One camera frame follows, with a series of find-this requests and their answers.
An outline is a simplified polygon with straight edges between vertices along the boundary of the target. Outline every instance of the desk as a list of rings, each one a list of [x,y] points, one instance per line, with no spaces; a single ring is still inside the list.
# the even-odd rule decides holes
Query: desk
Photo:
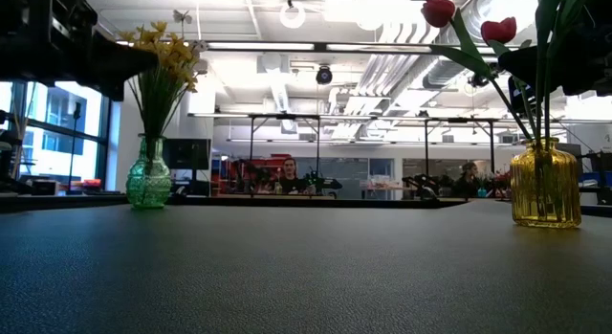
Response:
[[[129,206],[0,215],[0,332],[609,332],[612,219]]]

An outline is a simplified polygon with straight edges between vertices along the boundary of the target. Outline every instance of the yellow glass vase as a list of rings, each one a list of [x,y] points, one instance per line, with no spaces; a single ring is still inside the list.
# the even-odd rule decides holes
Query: yellow glass vase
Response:
[[[513,219],[518,225],[575,228],[580,222],[576,158],[557,150],[557,138],[527,142],[510,163]]]

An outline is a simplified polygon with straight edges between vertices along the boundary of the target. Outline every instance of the red object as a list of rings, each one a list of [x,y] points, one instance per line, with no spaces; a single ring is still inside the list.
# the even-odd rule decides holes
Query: red object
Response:
[[[425,0],[421,13],[429,25],[444,28],[455,14],[455,5],[450,0]]]
[[[487,43],[491,40],[508,43],[516,36],[516,19],[510,17],[499,23],[487,21],[480,26],[480,34]]]

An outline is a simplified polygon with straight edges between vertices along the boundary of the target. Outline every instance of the ribbed glass vase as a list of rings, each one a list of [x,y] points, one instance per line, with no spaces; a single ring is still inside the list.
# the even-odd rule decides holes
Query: ribbed glass vase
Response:
[[[558,139],[527,143],[511,166],[513,220],[518,225],[575,228],[581,222],[576,158],[557,150]]]
[[[144,135],[141,137],[141,150],[138,160],[130,168],[125,187],[127,200],[135,209],[161,209],[170,194],[172,186],[170,169],[162,157],[164,138],[156,138],[149,142]],[[148,148],[153,151],[147,154]]]

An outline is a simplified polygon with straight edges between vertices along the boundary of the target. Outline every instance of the tulip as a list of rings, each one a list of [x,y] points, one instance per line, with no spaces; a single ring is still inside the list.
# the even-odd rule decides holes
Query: tulip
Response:
[[[485,42],[494,40],[508,43],[516,36],[516,19],[510,17],[499,23],[487,21],[480,26],[480,34]]]
[[[444,28],[455,14],[455,5],[449,0],[425,0],[421,13],[431,26]]]

